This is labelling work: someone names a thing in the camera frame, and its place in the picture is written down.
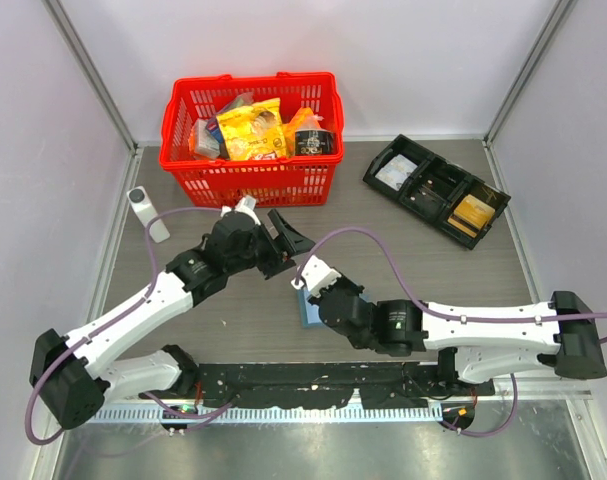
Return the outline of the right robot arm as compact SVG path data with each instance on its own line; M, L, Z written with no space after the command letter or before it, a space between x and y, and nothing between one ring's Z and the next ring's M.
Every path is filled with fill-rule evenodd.
M355 349L391 357L437 353L434 380L448 395L497 376L542 370L574 380L601 379L607 367L590 309L573 292L518 307L453 307L409 300L370 302L341 278L304 294L322 324Z

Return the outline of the blue card holder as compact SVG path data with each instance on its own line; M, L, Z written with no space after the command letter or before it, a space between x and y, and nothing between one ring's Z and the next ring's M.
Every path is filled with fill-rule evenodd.
M311 296L305 289L297 292L304 328L326 326L343 328L359 324L360 315L367 316L371 310L369 299L347 288L332 288Z

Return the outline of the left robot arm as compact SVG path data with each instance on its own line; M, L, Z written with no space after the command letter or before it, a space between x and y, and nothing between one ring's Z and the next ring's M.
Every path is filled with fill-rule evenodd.
M107 402L147 392L185 398L199 370L176 345L129 360L122 354L165 322L223 290L228 279L256 269L270 279L293 267L314 243L272 209L267 228L248 207L224 208L200 243L179 253L150 284L102 317L68 332L50 329L35 342L28 403L42 401L60 427L71 430Z

